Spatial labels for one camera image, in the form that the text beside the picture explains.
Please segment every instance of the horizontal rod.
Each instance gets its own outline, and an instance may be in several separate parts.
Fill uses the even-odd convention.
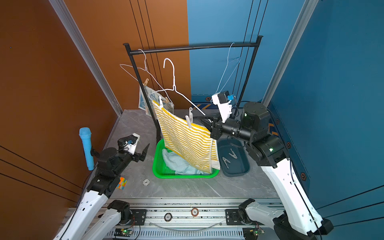
[[[232,43],[217,43],[217,44],[207,44],[207,45],[195,45],[195,46],[182,46],[182,47],[174,47],[174,48],[154,48],[143,50],[144,53],[164,53],[164,52],[172,52],[172,51],[185,51],[185,50],[194,50],[194,49],[204,49],[204,48],[229,48]],[[258,47],[259,43],[234,43],[232,45],[233,48],[238,47]],[[129,52],[130,55],[139,55],[143,54],[140,50],[134,50]]]

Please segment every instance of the light blue towel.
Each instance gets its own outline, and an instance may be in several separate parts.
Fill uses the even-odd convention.
[[[204,175],[206,174],[203,171],[200,171],[192,167],[186,160],[177,155],[174,152],[168,152],[166,149],[163,149],[163,159],[167,167],[175,171],[175,174],[178,175]]]

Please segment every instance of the rubik's cube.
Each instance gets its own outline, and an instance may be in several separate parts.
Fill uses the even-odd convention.
[[[120,189],[120,190],[123,190],[126,183],[127,183],[127,180],[125,178],[123,178],[123,177],[120,177],[119,185],[116,188]]]

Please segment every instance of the orange wall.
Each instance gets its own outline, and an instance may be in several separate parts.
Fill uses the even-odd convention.
[[[49,1],[0,11],[0,232],[52,239],[89,174],[79,128],[101,150],[117,116]]]
[[[123,109],[137,109],[139,84],[119,64],[131,65],[123,43],[132,50],[188,45],[186,0],[65,0],[77,26]],[[149,72],[164,88],[172,88],[172,67],[163,69],[163,60],[170,58],[175,65],[176,85],[190,99],[189,52],[147,55]],[[136,55],[138,67],[144,68],[144,56]],[[125,67],[133,76],[132,68]],[[142,70],[144,82],[150,75]],[[155,81],[148,86],[159,90]],[[175,108],[190,104],[180,95],[169,92]]]

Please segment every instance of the black metal rack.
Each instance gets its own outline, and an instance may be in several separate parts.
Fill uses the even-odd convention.
[[[245,87],[247,86],[249,75],[251,74],[252,66],[253,66],[253,63],[255,61],[256,53],[257,53],[257,50],[260,46],[260,42],[262,40],[262,37],[263,36],[261,36],[261,35],[257,36],[255,43],[234,43],[234,44],[232,44],[232,43],[219,43],[219,44],[207,44],[207,45],[195,45],[195,46],[181,46],[181,47],[173,47],[173,48],[154,48],[154,49],[147,49],[147,50],[143,50],[143,51],[131,50],[129,43],[124,43],[123,45],[125,46],[125,49],[127,50],[128,56],[131,60],[132,66],[133,66],[133,69],[134,69],[135,74],[137,76],[137,79],[139,81],[141,91],[143,93],[145,93],[146,91],[145,91],[144,85],[141,81],[140,74],[139,74],[139,71],[138,71],[136,63],[135,63],[135,59],[133,58],[134,55],[139,55],[139,54],[143,54],[143,53],[163,53],[163,52],[172,52],[172,51],[185,51],[185,50],[204,49],[204,48],[229,48],[229,47],[231,47],[231,44],[232,44],[233,48],[253,47],[254,49],[253,49],[253,53],[252,53],[251,62],[250,62],[249,67],[248,67],[247,76],[245,77],[245,81],[243,84],[243,88],[241,90],[240,97],[237,100],[236,110],[234,113],[234,115],[236,115],[238,108],[240,106],[241,99],[243,98],[243,95],[245,92]],[[143,95],[144,95],[145,102],[147,103],[147,106],[150,106],[151,104],[149,103],[148,96],[146,94],[143,94]],[[156,126],[156,142],[159,142],[161,139],[160,125],[159,125],[158,120],[156,120],[155,115],[153,114],[152,108],[149,108],[149,112],[151,113],[153,122]]]

